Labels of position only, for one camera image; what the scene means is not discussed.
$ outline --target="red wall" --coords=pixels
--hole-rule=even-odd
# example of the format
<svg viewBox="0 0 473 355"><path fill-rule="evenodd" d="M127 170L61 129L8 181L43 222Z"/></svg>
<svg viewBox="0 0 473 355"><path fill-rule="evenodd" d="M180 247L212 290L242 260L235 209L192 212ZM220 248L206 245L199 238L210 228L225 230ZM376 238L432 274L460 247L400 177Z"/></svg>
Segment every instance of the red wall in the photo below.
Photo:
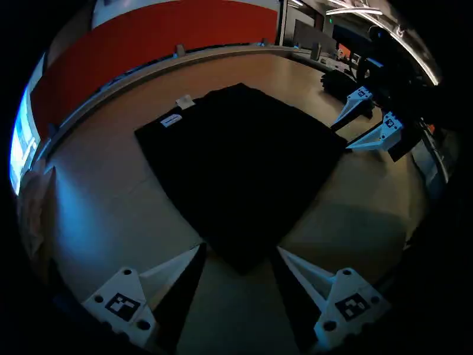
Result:
<svg viewBox="0 0 473 355"><path fill-rule="evenodd" d="M277 13L242 2L180 0L127 12L100 25L68 48L31 93L41 138L94 91L129 69L175 51L213 44L274 42Z"/></svg>

